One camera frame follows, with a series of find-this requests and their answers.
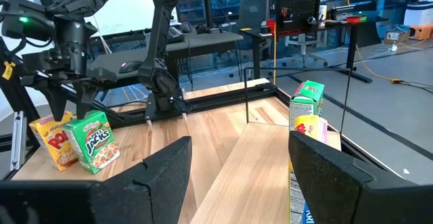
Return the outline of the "green Apple Jacks cereal box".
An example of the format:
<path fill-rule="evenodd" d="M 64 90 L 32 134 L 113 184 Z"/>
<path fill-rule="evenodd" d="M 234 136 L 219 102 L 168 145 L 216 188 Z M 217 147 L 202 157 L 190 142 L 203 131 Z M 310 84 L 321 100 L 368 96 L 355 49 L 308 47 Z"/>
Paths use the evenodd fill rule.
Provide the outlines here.
<path fill-rule="evenodd" d="M 97 174 L 120 156 L 120 146 L 102 111 L 92 110 L 84 119 L 71 120 L 64 125 L 64 132 L 78 161 L 92 174 Z"/>
<path fill-rule="evenodd" d="M 315 81 L 302 82 L 289 104 L 289 129 L 295 129 L 295 120 L 303 115 L 317 115 L 322 117 L 323 114 L 323 94 L 325 85 Z"/>

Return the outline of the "pale yellow cereal box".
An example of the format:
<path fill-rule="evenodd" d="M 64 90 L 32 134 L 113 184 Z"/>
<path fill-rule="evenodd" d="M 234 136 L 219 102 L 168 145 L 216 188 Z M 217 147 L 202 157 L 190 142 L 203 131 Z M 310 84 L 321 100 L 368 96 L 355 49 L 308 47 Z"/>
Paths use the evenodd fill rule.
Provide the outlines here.
<path fill-rule="evenodd" d="M 327 144 L 327 121 L 317 115 L 299 116 L 295 120 L 294 130 Z M 289 224 L 300 224 L 306 202 L 291 162 L 289 162 L 288 186 Z"/>

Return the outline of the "yellow tag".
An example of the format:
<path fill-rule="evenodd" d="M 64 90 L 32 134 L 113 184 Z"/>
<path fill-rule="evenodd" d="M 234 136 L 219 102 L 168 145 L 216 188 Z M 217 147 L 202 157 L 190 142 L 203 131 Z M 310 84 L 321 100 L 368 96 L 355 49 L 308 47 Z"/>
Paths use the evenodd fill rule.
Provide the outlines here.
<path fill-rule="evenodd" d="M 4 61 L 3 65 L 5 66 L 5 70 L 2 74 L 2 77 L 8 81 L 12 77 L 16 64 L 14 62 Z"/>

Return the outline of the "black monitor with red strip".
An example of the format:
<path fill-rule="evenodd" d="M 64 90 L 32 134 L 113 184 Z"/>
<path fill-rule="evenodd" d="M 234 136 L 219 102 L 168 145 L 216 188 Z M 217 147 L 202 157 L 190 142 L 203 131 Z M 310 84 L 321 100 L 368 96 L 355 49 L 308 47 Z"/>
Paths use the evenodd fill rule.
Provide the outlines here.
<path fill-rule="evenodd" d="M 180 22 L 213 25 L 210 0 L 180 0 L 176 8 Z"/>

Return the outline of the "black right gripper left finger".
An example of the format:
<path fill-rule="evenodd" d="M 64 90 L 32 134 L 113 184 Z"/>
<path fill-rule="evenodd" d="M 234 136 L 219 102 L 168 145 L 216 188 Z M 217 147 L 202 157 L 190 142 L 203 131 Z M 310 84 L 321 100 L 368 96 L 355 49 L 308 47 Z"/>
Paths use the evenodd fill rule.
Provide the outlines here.
<path fill-rule="evenodd" d="M 177 224 L 191 156 L 184 136 L 105 181 L 0 181 L 0 224 Z"/>

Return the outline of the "black computer mouse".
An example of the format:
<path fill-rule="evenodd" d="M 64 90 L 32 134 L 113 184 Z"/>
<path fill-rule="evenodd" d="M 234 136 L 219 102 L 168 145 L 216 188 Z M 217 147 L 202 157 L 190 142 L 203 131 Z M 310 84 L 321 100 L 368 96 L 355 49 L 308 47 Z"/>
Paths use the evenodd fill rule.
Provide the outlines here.
<path fill-rule="evenodd" d="M 120 74 L 125 74 L 125 73 L 136 71 L 142 63 L 143 62 L 139 60 L 124 62 L 121 64 L 118 72 Z"/>

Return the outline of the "small cardboard box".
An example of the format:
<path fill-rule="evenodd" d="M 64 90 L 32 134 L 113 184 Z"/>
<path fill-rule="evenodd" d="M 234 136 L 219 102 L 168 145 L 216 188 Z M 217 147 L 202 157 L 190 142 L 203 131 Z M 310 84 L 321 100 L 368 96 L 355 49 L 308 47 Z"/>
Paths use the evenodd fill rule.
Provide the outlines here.
<path fill-rule="evenodd" d="M 404 43 L 409 40 L 410 32 L 403 31 L 387 31 L 385 33 L 384 42 L 385 44 L 397 44 Z"/>

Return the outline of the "black keyboard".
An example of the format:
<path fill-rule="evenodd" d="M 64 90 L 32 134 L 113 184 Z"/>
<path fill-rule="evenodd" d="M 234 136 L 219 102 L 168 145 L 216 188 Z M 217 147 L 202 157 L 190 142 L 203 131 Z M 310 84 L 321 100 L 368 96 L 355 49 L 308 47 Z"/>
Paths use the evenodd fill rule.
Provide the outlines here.
<path fill-rule="evenodd" d="M 170 26 L 168 29 L 168 39 L 167 39 L 167 43 L 171 44 L 171 43 L 180 43 L 182 41 L 185 40 L 185 37 L 183 35 L 183 33 L 175 28 L 174 26 Z"/>

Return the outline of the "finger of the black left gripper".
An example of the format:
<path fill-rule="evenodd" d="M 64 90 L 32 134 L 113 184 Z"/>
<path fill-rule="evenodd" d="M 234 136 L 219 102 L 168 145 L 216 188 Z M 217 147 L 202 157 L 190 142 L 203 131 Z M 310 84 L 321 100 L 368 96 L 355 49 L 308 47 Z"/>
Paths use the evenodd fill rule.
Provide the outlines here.
<path fill-rule="evenodd" d="M 92 87 L 84 82 L 74 84 L 76 90 L 76 116 L 79 120 L 84 119 L 86 113 L 90 111 L 99 89 Z"/>
<path fill-rule="evenodd" d="M 36 85 L 36 90 L 39 90 L 45 96 L 55 121 L 61 121 L 67 101 L 62 88 L 49 81 L 39 81 Z"/>

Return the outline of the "white office chair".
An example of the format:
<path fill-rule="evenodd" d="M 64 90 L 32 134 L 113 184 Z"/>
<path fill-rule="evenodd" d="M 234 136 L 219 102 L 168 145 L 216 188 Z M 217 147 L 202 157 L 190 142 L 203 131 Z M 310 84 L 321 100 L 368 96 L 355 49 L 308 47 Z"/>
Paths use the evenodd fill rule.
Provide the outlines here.
<path fill-rule="evenodd" d="M 284 44 L 286 47 L 291 45 L 298 48 L 300 53 L 293 56 L 292 61 L 301 59 L 304 68 L 306 68 L 306 61 L 308 58 L 312 58 L 315 61 L 321 60 L 324 67 L 328 66 L 327 60 L 325 58 L 307 51 L 308 46 L 317 46 L 321 44 L 321 35 L 318 32 L 302 33 L 296 36 L 286 36 L 284 38 Z"/>

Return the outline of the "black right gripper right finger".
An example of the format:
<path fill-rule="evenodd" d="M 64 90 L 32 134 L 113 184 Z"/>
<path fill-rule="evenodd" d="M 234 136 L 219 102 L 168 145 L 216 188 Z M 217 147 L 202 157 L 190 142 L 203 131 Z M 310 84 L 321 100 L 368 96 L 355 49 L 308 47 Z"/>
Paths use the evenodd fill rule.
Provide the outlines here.
<path fill-rule="evenodd" d="M 433 185 L 417 185 L 298 131 L 295 176 L 316 224 L 433 224 Z"/>

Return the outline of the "yellow Corn Pops cereal box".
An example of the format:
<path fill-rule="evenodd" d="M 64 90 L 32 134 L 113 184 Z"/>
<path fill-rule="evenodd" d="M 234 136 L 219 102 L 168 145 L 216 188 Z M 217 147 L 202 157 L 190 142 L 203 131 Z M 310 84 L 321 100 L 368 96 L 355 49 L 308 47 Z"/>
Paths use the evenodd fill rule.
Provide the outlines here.
<path fill-rule="evenodd" d="M 29 123 L 37 141 L 48 153 L 53 165 L 59 171 L 64 171 L 78 162 L 78 158 L 70 145 L 69 137 L 63 129 L 64 125 L 73 118 L 73 113 L 65 111 L 59 122 L 55 121 L 52 115 L 49 115 Z"/>

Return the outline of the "blue Rice Krispies cereal box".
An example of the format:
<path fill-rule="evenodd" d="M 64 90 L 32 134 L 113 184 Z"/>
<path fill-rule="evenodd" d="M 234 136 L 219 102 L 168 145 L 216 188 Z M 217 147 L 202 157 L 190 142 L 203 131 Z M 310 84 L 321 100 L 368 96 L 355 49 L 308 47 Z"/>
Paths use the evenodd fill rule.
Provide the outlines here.
<path fill-rule="evenodd" d="M 315 224 L 315 220 L 307 203 L 304 204 L 304 210 L 302 213 L 300 224 Z"/>

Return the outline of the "black pegboard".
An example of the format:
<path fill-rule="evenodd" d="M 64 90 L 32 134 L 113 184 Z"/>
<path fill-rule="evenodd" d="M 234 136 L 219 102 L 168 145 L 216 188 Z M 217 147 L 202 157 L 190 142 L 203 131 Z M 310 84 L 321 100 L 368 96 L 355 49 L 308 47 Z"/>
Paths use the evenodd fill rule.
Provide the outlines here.
<path fill-rule="evenodd" d="M 320 0 L 276 0 L 276 31 L 279 35 L 316 30 Z"/>

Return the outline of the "black desk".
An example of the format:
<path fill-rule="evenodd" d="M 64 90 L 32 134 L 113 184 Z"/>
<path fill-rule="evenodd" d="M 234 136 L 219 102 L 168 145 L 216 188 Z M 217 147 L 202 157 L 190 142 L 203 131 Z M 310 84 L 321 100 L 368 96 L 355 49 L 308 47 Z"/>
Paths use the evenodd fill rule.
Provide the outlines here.
<path fill-rule="evenodd" d="M 325 26 L 320 27 L 318 24 L 313 25 L 310 29 L 307 30 L 291 30 L 291 31 L 284 31 L 279 32 L 278 30 L 275 32 L 265 33 L 261 34 L 257 32 L 257 30 L 242 30 L 241 33 L 243 35 L 247 35 L 252 38 L 252 44 L 253 44 L 253 67 L 252 69 L 252 78 L 253 79 L 259 79 L 260 78 L 260 70 L 262 67 L 260 66 L 260 51 L 259 51 L 259 43 L 261 41 L 265 41 L 267 39 L 272 39 L 274 41 L 274 48 L 277 47 L 277 41 L 275 39 L 278 39 L 279 37 L 286 37 L 286 36 L 297 36 L 297 35 L 304 35 L 306 33 L 310 32 L 320 32 L 325 30 L 332 30 L 332 29 L 341 29 L 341 28 L 349 28 L 350 29 L 350 41 L 348 45 L 348 54 L 346 59 L 346 67 L 345 69 L 340 68 L 339 65 L 337 66 L 325 66 L 325 68 L 330 68 L 332 70 L 335 70 L 336 72 L 345 74 L 346 76 L 353 77 L 354 79 L 357 79 L 359 81 L 362 81 L 364 83 L 371 83 L 373 79 L 360 75 L 356 73 L 356 68 L 354 67 L 354 59 L 355 59 L 355 51 L 356 51 L 356 44 L 357 44 L 357 37 L 359 33 L 360 26 L 364 26 L 366 24 L 375 24 L 378 22 L 384 22 L 388 21 L 388 18 L 383 18 L 380 16 L 368 16 L 365 20 L 361 20 L 359 22 L 347 22 L 347 21 L 335 21 L 335 20 L 326 20 Z"/>

